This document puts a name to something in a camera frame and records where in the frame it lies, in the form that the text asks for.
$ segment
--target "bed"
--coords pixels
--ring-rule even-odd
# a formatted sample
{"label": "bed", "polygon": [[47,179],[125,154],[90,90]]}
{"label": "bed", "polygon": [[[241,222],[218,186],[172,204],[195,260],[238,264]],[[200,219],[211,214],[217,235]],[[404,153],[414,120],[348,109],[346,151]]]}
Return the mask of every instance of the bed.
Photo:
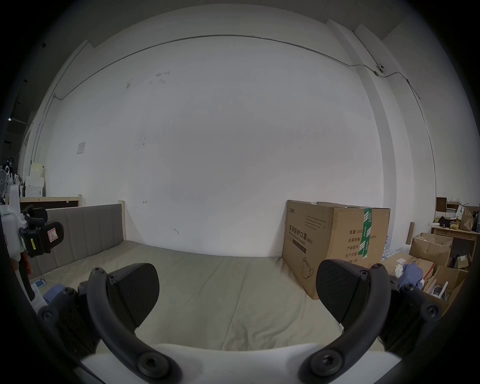
{"label": "bed", "polygon": [[[66,230],[55,253],[35,261],[34,275],[47,282],[42,294],[55,284],[77,289],[97,266],[112,272],[132,263],[151,263],[158,273],[160,294],[135,331],[149,345],[261,350],[326,345],[341,334],[340,325],[319,300],[306,295],[282,258],[211,256],[127,241],[121,210],[122,204],[49,210],[49,219],[63,221]],[[102,225],[112,228],[105,230]],[[100,239],[88,236],[89,231]],[[75,249],[79,246],[83,252]],[[89,255],[99,247],[100,252]],[[383,347],[376,341],[371,349]],[[103,343],[97,349],[97,353],[107,351]]]}

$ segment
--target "paper bag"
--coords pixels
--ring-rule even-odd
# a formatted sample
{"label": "paper bag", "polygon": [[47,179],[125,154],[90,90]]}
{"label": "paper bag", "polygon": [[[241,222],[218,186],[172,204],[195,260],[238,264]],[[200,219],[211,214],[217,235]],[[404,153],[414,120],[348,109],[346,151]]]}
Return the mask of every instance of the paper bag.
{"label": "paper bag", "polygon": [[462,220],[460,221],[460,226],[458,229],[464,231],[471,231],[473,227],[473,221],[475,213],[478,212],[478,207],[469,207],[466,206],[462,213]]}

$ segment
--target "black handle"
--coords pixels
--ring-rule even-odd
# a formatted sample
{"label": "black handle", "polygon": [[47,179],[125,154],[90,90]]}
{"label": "black handle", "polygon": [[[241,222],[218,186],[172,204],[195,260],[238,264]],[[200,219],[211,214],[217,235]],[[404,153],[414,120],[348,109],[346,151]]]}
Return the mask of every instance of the black handle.
{"label": "black handle", "polygon": [[326,384],[348,371],[370,348],[388,315],[390,280],[382,264],[370,268],[368,295],[356,321],[345,332],[300,366],[299,378],[307,384]]}
{"label": "black handle", "polygon": [[30,285],[30,280],[28,280],[28,271],[27,263],[24,258],[21,256],[20,261],[18,262],[18,272],[22,278],[22,283],[24,284],[25,291],[28,295],[30,301],[33,301],[35,298],[35,292],[33,292],[32,286]]}
{"label": "black handle", "polygon": [[146,382],[179,383],[182,375],[178,364],[143,343],[118,319],[108,298],[107,278],[103,268],[94,268],[87,287],[90,316],[105,345],[130,371]]}

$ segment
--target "white wall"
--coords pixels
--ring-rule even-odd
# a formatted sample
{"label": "white wall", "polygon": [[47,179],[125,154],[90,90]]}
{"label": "white wall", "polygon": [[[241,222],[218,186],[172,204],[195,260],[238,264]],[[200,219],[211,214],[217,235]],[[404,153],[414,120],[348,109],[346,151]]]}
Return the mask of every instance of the white wall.
{"label": "white wall", "polygon": [[437,196],[456,197],[463,203],[478,205],[479,131],[447,54],[417,15],[402,22],[384,43],[421,98],[432,140]]}
{"label": "white wall", "polygon": [[[327,25],[334,31],[351,60],[375,68],[375,61],[358,35],[375,35],[363,25],[356,33],[329,20]],[[405,243],[413,214],[413,165],[407,130],[402,113],[388,79],[376,76],[371,70],[357,66],[372,106],[380,138],[384,170],[384,207],[390,208],[390,228],[387,248],[398,249]]]}
{"label": "white wall", "polygon": [[[284,39],[349,62],[325,24],[205,6],[85,47],[55,93],[135,50],[206,33]],[[356,71],[249,38],[170,43],[107,67],[53,101],[36,160],[48,195],[125,200],[129,239],[197,253],[280,255],[287,199],[383,206],[380,141]]]}

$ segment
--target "warning label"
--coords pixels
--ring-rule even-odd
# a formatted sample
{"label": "warning label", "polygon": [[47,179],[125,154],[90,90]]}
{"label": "warning label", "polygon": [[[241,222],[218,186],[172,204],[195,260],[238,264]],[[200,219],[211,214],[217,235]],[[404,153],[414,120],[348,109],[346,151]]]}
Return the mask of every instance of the warning label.
{"label": "warning label", "polygon": [[53,242],[54,240],[58,239],[59,237],[57,236],[57,230],[55,228],[52,228],[48,233],[48,240],[50,242]]}

